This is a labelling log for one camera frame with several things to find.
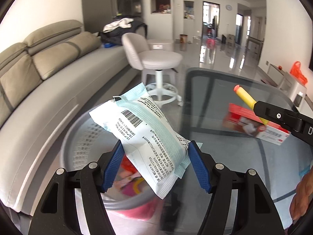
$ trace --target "screw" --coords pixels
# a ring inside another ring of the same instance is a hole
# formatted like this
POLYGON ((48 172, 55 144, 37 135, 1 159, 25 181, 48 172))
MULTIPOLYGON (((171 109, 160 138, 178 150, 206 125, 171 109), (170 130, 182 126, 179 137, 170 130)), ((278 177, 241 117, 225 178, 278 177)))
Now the screw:
POLYGON ((256 171, 254 169, 250 169, 249 170, 249 174, 254 176, 254 175, 256 175, 256 171))
POLYGON ((95 163, 95 162, 90 163, 90 164, 88 165, 88 167, 89 167, 90 169, 94 169, 94 168, 96 168, 97 166, 98 166, 98 164, 95 163))
POLYGON ((58 175, 63 174, 63 172, 64 172, 64 169, 63 169, 63 168, 57 169, 57 174, 58 174, 58 175))
POLYGON ((215 167, 217 169, 224 169, 224 165, 222 165, 222 164, 216 164, 215 167))

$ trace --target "wet wipes package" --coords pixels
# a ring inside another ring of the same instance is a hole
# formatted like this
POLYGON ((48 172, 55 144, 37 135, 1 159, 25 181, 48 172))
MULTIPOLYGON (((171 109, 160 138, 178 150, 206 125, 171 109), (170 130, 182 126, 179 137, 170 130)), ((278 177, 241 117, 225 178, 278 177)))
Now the wet wipes package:
POLYGON ((190 164, 190 141, 172 129, 143 83, 114 96, 90 116, 121 140, 128 159, 161 199, 190 164))

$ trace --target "clothing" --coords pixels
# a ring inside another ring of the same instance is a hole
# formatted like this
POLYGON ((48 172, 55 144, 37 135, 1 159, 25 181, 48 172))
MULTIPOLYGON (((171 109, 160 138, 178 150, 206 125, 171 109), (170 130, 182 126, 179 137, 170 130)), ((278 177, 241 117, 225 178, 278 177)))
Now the clothing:
POLYGON ((112 23, 106 25, 103 28, 103 32, 108 33, 108 32, 113 31, 114 29, 117 29, 118 27, 131 28, 130 22, 132 22, 132 21, 134 21, 134 19, 132 19, 132 18, 122 18, 119 21, 115 21, 115 22, 112 22, 112 23))
POLYGON ((134 20, 130 23, 130 28, 117 27, 111 32, 99 32, 98 36, 101 37, 102 43, 113 43, 116 45, 122 45, 122 35, 125 33, 135 33, 138 28, 144 27, 147 37, 147 25, 141 21, 134 20))

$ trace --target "person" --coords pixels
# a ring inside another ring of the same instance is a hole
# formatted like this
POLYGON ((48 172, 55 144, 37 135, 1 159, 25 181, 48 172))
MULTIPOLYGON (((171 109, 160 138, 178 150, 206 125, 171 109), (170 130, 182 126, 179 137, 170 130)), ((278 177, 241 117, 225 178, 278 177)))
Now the person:
POLYGON ((292 220, 296 221, 306 213, 312 199, 311 194, 313 194, 313 168, 303 176, 296 187, 296 194, 289 208, 292 220))

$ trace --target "cardboard box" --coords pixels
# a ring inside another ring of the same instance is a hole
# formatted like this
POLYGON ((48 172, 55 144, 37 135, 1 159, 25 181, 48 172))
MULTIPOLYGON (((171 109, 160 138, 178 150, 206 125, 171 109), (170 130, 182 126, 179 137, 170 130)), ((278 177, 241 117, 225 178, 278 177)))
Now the cardboard box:
POLYGON ((223 120, 223 126, 276 145, 281 145, 290 135, 289 131, 271 121, 264 125, 252 110, 233 103, 229 104, 228 114, 223 120))

